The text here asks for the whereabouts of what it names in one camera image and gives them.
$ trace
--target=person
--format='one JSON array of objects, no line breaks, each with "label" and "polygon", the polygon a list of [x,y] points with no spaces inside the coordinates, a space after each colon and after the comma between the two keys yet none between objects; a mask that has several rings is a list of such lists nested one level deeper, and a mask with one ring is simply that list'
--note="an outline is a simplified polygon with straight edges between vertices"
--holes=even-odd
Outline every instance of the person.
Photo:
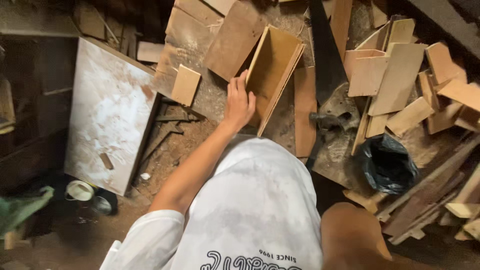
[{"label": "person", "polygon": [[337,203],[320,223],[303,163],[271,140],[238,135],[255,113],[246,76],[231,79],[222,122],[168,177],[101,269],[389,268],[373,215]]}]

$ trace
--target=stack of wood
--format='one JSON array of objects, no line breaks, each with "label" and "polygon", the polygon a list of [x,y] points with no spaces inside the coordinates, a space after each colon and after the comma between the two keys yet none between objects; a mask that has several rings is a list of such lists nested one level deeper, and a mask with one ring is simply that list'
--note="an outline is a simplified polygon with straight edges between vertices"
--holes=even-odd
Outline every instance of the stack of wood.
[{"label": "stack of wood", "polygon": [[[413,19],[393,18],[355,50],[346,51],[348,95],[368,97],[352,155],[367,138],[385,132],[402,138],[423,121],[428,135],[453,126],[480,132],[480,88],[476,83],[468,84],[466,71],[452,60],[445,43],[417,43],[414,28]],[[426,65],[421,69],[425,55]],[[421,96],[415,98],[412,89],[417,78]],[[458,224],[454,222],[457,218],[468,219],[456,238],[471,235],[480,239],[480,167],[465,185],[466,173],[459,170],[468,167],[466,161],[478,144],[480,135],[468,135],[450,158],[377,213],[378,219],[386,222],[383,232],[392,236],[393,244],[410,236],[422,238],[425,234],[421,229],[440,218],[442,225]],[[363,201],[371,212],[384,198],[384,194],[371,199],[358,199],[352,192],[346,195]],[[453,215],[444,214],[444,206]]]}]

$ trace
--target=green cloth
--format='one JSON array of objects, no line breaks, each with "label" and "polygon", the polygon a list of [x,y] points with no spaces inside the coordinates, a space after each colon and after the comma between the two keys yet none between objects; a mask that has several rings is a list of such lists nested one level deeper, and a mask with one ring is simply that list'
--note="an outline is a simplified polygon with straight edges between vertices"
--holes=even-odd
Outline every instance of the green cloth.
[{"label": "green cloth", "polygon": [[0,236],[12,231],[33,213],[42,209],[53,197],[54,189],[50,186],[39,190],[42,196],[36,197],[0,197]]}]

